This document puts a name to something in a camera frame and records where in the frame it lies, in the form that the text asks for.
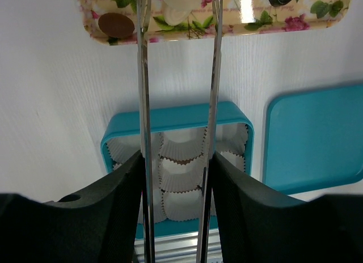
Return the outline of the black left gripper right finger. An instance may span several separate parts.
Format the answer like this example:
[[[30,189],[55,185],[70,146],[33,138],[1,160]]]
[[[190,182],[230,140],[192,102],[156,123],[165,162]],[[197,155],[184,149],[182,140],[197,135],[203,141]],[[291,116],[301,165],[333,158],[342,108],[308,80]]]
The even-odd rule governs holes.
[[[224,262],[361,262],[362,196],[305,202],[215,154],[211,167]]]

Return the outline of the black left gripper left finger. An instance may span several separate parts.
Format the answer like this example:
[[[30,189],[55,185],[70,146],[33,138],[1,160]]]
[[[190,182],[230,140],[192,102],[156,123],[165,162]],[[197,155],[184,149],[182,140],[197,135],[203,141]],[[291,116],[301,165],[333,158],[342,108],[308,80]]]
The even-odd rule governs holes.
[[[2,262],[131,262],[144,169],[122,166],[59,201],[1,194]]]

